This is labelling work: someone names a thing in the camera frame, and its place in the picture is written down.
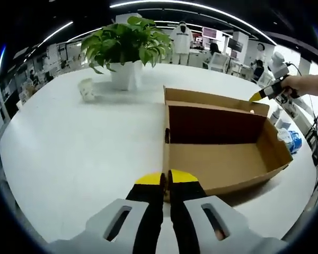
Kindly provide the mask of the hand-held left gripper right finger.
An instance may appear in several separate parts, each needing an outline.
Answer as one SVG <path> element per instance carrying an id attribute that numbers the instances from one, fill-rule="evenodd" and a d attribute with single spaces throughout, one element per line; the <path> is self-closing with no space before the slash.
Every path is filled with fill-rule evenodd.
<path id="1" fill-rule="evenodd" d="M 168 190 L 180 253 L 280 253 L 287 246 L 251 230 L 243 214 L 208 196 L 190 173 L 169 170 Z"/>

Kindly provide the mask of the person's right hand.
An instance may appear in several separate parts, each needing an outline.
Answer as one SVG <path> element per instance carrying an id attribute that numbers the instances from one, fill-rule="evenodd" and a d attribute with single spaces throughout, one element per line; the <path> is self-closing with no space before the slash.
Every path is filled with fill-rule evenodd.
<path id="1" fill-rule="evenodd" d="M 281 82 L 281 86 L 284 89 L 284 94 L 289 97 L 292 97 L 292 95 L 295 94 L 300 97 L 308 94 L 311 90 L 306 76 L 287 76 Z"/>

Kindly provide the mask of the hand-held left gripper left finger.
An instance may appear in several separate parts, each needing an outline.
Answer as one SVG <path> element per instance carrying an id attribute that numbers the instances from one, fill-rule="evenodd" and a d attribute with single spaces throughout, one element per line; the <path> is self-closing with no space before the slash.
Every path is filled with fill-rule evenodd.
<path id="1" fill-rule="evenodd" d="M 69 240 L 48 245 L 50 253 L 155 253 L 163 222 L 165 176 L 136 180 L 124 199 L 116 199 L 86 222 Z"/>

